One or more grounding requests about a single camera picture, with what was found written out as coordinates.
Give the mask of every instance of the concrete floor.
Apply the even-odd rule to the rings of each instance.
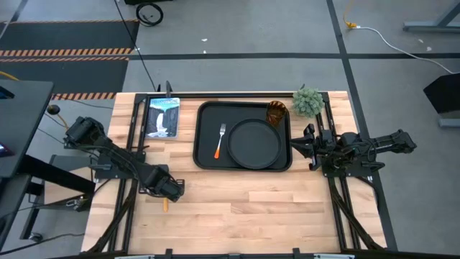
[[[334,0],[341,23],[347,0]],[[435,19],[453,0],[356,0],[348,20],[378,29],[388,41],[412,53],[460,53],[460,35],[407,33],[404,21]],[[0,0],[0,20],[8,20],[20,0]],[[125,19],[134,7],[120,3]],[[158,27],[140,27],[142,54],[190,53],[338,53],[325,1],[320,0],[176,0],[159,3],[165,19]],[[112,1],[29,0],[19,20],[118,19]],[[394,53],[373,32],[347,31],[348,53]],[[460,60],[437,60],[460,71]],[[460,255],[458,215],[460,131],[440,129],[437,114],[422,89],[446,73],[421,60],[351,60],[369,133],[376,137],[397,129],[410,133],[418,148],[410,155],[382,154],[380,171],[399,250]],[[169,80],[175,91],[296,90],[302,83],[320,90],[349,90],[339,59],[148,60],[155,83]],[[151,91],[142,64],[129,61],[124,91]],[[110,106],[113,101],[92,101]],[[59,101],[72,122],[79,114],[107,127],[110,111]],[[47,117],[40,128],[62,137]],[[74,154],[38,132],[29,154],[48,161],[52,154]],[[19,214],[19,232],[27,212]],[[87,213],[40,212],[36,231],[45,238],[84,232]],[[48,258],[76,254],[81,238],[66,237],[5,258]],[[11,235],[4,249],[28,244]]]

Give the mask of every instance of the wooden table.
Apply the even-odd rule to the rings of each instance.
[[[337,133],[356,132],[347,92],[328,94]],[[127,144],[134,96],[135,93],[116,96],[109,137],[120,147]],[[282,173],[210,171],[193,162],[196,113],[203,102],[274,99],[277,98],[181,99],[178,138],[146,140],[145,145],[149,145],[147,163],[166,163],[176,179],[185,179],[185,195],[179,202],[170,203],[167,213],[162,199],[137,195],[129,254],[164,254],[167,248],[175,254],[291,253],[293,247],[299,247],[302,253],[340,251],[327,179],[321,170],[309,171],[310,160],[297,151],[293,151],[292,166]],[[292,111],[291,98],[277,100]],[[303,136],[308,123],[316,121],[291,112],[292,137]],[[348,182],[357,219],[378,244],[385,246],[372,189],[354,178]],[[118,180],[112,180],[96,194],[82,250],[94,245],[112,220],[118,185]],[[342,219],[351,247],[348,223],[345,217]],[[123,230],[124,223],[118,231],[118,248]]]

